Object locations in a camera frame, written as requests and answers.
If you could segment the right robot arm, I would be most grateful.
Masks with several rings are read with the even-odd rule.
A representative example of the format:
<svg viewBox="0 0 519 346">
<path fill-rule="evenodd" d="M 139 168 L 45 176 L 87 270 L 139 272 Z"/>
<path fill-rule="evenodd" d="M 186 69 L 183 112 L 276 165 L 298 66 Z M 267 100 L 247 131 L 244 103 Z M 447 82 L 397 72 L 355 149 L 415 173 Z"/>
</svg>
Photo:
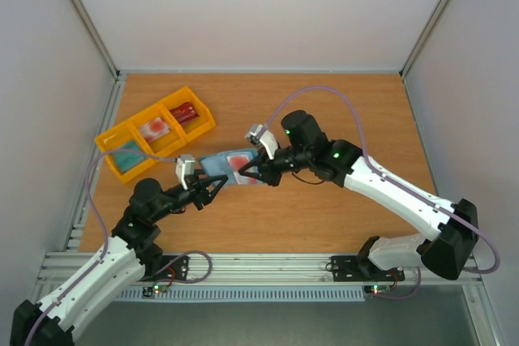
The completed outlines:
<svg viewBox="0 0 519 346">
<path fill-rule="evenodd" d="M 397 238 L 374 236 L 358 252 L 360 273 L 376 278 L 396 267 L 425 267 L 446 280 L 456 280 L 478 236 L 476 206 L 467 199 L 454 203 L 394 177 L 362 149 L 344 139 L 328 139 L 312 115 L 303 110 L 283 117 L 281 125 L 290 141 L 281 147 L 260 124 L 247 132 L 258 154 L 239 174 L 269 186 L 278 186 L 285 173 L 308 169 L 331 182 L 377 202 L 416 229 Z"/>
</svg>

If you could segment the teal card holder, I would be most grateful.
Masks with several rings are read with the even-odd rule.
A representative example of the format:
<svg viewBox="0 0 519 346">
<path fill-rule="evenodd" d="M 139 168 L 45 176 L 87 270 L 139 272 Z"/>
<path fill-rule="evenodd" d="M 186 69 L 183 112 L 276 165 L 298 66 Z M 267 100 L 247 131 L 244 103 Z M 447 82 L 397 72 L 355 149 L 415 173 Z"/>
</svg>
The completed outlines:
<svg viewBox="0 0 519 346">
<path fill-rule="evenodd" d="M 252 154 L 254 150 L 256 149 L 244 148 L 225 152 L 218 152 L 215 154 L 200 157 L 199 163 L 202 167 L 202 170 L 208 175 L 226 174 L 228 177 L 226 186 L 236 185 L 226 157 L 231 154 L 238 154 L 242 152 L 250 152 Z"/>
</svg>

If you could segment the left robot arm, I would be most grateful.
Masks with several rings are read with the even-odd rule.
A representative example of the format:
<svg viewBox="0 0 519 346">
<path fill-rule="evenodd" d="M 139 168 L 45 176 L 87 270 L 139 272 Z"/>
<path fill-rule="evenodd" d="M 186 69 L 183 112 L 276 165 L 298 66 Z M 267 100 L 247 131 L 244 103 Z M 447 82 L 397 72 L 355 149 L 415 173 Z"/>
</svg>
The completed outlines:
<svg viewBox="0 0 519 346">
<path fill-rule="evenodd" d="M 183 184 L 163 190 L 153 178 L 139 181 L 122 219 L 101 248 L 52 293 L 15 310 L 11 345 L 72 345 L 92 320 L 123 290 L 163 271 L 163 251 L 155 244 L 159 220 L 181 214 L 190 204 L 209 205 L 227 182 L 197 169 Z"/>
</svg>

